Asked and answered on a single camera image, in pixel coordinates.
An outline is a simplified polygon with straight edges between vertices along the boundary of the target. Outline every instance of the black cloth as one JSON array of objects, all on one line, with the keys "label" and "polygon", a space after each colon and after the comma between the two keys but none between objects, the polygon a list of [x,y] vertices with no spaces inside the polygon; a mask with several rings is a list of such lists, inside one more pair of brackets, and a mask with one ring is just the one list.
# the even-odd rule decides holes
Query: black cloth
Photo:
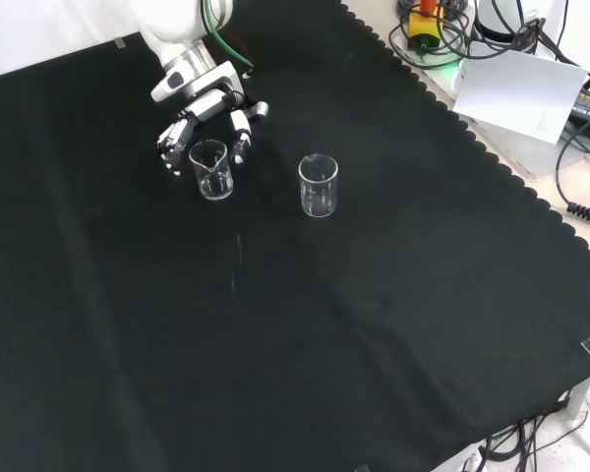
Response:
[{"label": "black cloth", "polygon": [[220,205],[153,152],[137,36],[0,77],[1,472],[429,471],[590,376],[587,246],[362,24],[228,30],[271,109]]}]

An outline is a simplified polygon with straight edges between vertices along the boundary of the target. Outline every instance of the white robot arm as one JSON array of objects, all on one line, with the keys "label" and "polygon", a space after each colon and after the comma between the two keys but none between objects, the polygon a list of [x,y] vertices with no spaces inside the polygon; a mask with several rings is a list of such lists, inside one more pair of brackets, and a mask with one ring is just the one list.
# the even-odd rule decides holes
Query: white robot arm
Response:
[{"label": "white robot arm", "polygon": [[268,105],[258,102],[247,110],[238,109],[247,100],[234,66],[229,61],[216,65],[202,41],[209,33],[202,15],[211,15],[211,23],[220,28],[231,18],[232,0],[132,0],[131,7],[140,33],[165,72],[151,92],[153,100],[176,93],[190,100],[157,141],[166,167],[179,175],[195,128],[227,110],[236,131],[229,157],[235,166],[242,165],[251,145],[250,120],[265,117]]}]

